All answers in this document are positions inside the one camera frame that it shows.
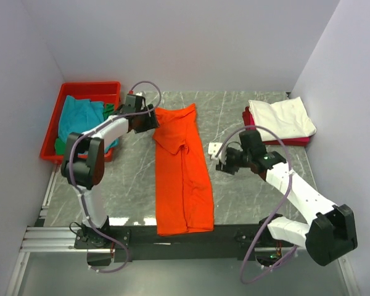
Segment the orange t shirt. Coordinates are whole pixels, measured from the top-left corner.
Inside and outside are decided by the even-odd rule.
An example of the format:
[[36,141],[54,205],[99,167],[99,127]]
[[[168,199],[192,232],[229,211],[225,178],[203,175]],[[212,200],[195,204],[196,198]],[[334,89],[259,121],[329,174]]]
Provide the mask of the orange t shirt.
[[159,236],[214,228],[213,189],[195,104],[155,110],[155,217]]

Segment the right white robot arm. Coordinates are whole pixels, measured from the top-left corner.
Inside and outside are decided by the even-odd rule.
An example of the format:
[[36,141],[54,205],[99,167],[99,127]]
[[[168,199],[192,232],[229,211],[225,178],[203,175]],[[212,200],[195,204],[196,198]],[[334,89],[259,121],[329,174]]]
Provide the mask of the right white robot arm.
[[272,246],[277,241],[288,242],[306,249],[320,266],[326,266],[358,247],[353,210],[338,206],[321,195],[299,176],[287,159],[276,151],[268,152],[255,129],[240,133],[240,148],[227,142],[211,142],[209,156],[216,160],[216,170],[234,175],[248,168],[283,194],[304,217],[305,222],[290,220],[273,213],[262,221],[250,244],[260,241]]

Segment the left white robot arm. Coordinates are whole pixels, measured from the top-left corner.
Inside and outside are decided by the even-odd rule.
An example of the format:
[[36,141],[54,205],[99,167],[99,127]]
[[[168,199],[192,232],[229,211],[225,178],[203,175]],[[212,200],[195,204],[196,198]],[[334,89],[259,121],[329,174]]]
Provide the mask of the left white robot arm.
[[83,214],[77,239],[95,248],[109,243],[124,247],[113,236],[104,210],[99,184],[105,171],[105,150],[119,137],[159,127],[153,104],[143,93],[129,92],[125,102],[97,126],[82,133],[72,132],[61,165],[61,174],[75,190]]

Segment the folded red t shirt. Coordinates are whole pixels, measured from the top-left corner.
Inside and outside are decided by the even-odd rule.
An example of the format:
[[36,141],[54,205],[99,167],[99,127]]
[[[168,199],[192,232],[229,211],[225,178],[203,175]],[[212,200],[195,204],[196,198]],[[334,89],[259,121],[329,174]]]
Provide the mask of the folded red t shirt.
[[[255,122],[253,120],[252,114],[250,113],[249,107],[245,107],[244,111],[242,112],[242,118],[245,126],[254,125]],[[305,147],[310,142],[310,137],[305,138],[293,138],[293,139],[283,139],[282,142],[286,146],[300,146]],[[279,146],[280,143],[277,140],[273,141],[263,141],[264,144],[267,145],[275,145]]]

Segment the red plastic bin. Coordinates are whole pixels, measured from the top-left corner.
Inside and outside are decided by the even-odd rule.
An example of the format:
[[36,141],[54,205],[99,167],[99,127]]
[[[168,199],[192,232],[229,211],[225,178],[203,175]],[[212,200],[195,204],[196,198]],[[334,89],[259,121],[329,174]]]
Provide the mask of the red plastic bin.
[[56,154],[54,143],[58,136],[59,119],[67,95],[73,96],[75,99],[90,99],[91,101],[100,101],[104,104],[113,104],[115,107],[118,107],[121,102],[120,90],[121,84],[119,81],[62,84],[39,154],[40,158],[55,165],[62,162],[63,156]]

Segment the folded white t shirt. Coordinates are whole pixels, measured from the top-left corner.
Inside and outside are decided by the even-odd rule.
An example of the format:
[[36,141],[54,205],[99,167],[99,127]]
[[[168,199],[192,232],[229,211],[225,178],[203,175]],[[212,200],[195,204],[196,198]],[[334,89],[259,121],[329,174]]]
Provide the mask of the folded white t shirt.
[[282,141],[310,137],[317,132],[301,97],[272,104],[249,100],[249,110],[254,125],[267,128]]

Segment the black mounting base bar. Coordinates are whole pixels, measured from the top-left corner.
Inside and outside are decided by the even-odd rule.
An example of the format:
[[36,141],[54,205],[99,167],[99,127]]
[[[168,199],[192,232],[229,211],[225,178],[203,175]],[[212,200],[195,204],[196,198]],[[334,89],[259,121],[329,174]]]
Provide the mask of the black mounting base bar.
[[106,226],[101,231],[121,242],[120,245],[98,235],[92,229],[82,226],[77,230],[74,248],[77,250],[96,251],[107,256],[92,256],[88,261],[97,266],[107,266],[108,259],[115,263],[126,259],[126,250],[130,260],[187,260],[221,259],[245,257],[253,238],[260,226],[258,224],[216,225],[211,232],[159,236],[156,226]]

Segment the aluminium rail frame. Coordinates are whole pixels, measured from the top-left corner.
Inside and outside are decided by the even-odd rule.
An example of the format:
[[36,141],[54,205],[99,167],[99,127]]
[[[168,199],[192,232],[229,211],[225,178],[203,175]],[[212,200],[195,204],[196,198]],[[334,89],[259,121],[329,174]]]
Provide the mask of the aluminium rail frame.
[[[17,295],[31,253],[76,252],[75,235],[65,227],[28,227],[25,231],[17,261],[9,281],[6,295]],[[360,295],[355,274],[348,256],[339,259],[340,270],[349,295]]]

